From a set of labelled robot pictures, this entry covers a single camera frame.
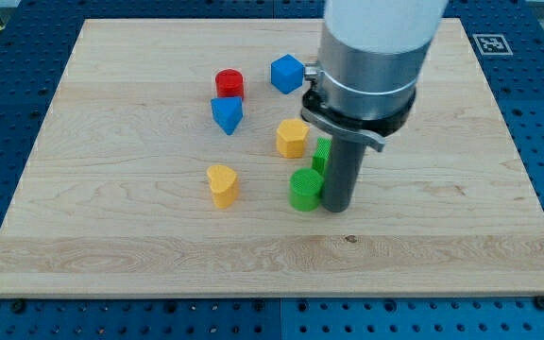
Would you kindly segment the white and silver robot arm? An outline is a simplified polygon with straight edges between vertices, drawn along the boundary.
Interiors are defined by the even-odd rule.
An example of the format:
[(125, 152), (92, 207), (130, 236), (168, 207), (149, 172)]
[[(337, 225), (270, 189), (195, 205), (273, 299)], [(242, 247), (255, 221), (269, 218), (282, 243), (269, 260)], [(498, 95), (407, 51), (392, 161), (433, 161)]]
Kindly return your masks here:
[(318, 64), (326, 105), (349, 118), (379, 120), (415, 93), (447, 0), (328, 0)]

